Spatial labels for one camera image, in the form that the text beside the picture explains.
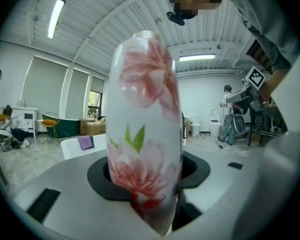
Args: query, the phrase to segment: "white sneaker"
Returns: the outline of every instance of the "white sneaker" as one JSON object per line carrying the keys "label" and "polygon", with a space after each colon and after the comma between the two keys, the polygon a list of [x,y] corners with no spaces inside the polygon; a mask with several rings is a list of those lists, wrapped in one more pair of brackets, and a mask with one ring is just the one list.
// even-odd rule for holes
{"label": "white sneaker", "polygon": [[25,149],[26,147],[28,147],[30,145],[30,142],[27,141],[26,139],[23,141],[22,145],[20,146],[20,148]]}

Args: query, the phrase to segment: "black ring holder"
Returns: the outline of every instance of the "black ring holder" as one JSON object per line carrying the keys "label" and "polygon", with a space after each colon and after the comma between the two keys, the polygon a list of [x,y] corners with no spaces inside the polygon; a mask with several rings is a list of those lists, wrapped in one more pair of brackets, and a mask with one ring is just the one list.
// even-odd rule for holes
{"label": "black ring holder", "polygon": [[[178,204],[172,222],[172,230],[183,227],[202,214],[193,204],[186,202],[183,189],[198,187],[209,176],[210,170],[210,166],[205,160],[183,152]],[[107,157],[99,159],[90,166],[87,179],[94,191],[107,200],[126,202],[132,200],[130,191],[111,182]]]}

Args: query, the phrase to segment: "green bathtub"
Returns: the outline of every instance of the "green bathtub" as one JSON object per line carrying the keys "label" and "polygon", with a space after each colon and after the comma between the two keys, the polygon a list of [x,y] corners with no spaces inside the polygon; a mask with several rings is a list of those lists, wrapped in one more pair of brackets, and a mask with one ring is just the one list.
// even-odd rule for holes
{"label": "green bathtub", "polygon": [[[79,119],[60,119],[59,123],[55,126],[56,135],[58,139],[77,136],[79,134]],[[54,138],[54,130],[47,127],[48,134]]]}

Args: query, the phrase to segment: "pink flower pattern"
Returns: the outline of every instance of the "pink flower pattern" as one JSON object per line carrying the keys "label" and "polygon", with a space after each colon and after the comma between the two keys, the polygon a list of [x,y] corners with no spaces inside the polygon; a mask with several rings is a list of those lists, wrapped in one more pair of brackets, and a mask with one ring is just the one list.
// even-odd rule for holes
{"label": "pink flower pattern", "polygon": [[149,108],[159,102],[163,117],[180,122],[177,78],[173,59],[166,47],[157,40],[142,38],[146,51],[125,53],[119,84],[126,98],[137,108]]}
{"label": "pink flower pattern", "polygon": [[111,180],[132,193],[132,202],[147,210],[166,198],[165,190],[174,180],[177,167],[170,163],[162,173],[165,155],[163,143],[148,140],[138,154],[126,141],[121,140],[117,148],[108,142],[107,150]]}

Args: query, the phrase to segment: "white wall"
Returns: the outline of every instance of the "white wall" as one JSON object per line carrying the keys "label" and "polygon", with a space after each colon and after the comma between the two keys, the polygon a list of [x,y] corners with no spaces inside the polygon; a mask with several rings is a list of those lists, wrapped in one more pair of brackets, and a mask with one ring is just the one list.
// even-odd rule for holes
{"label": "white wall", "polygon": [[[206,76],[190,79],[178,79],[181,110],[184,117],[198,117],[202,132],[209,132],[210,111],[216,109],[223,123],[223,108],[219,106],[222,102],[224,86],[230,85],[232,92],[242,89],[241,76]],[[243,116],[246,123],[250,123],[249,111]]]}
{"label": "white wall", "polygon": [[[59,113],[61,118],[65,118],[66,115],[66,102],[70,76],[74,68],[83,71],[90,76],[103,80],[108,79],[107,76],[101,73],[82,65],[72,63],[71,61],[59,56],[22,45],[0,41],[0,69],[2,70],[2,80],[0,81],[0,107],[5,107],[6,105],[14,107],[17,104],[17,101],[21,97],[21,91],[28,68],[34,56],[63,64],[68,67],[65,80],[60,83],[63,85]],[[88,107],[84,109],[82,117],[86,118],[87,115]]]}

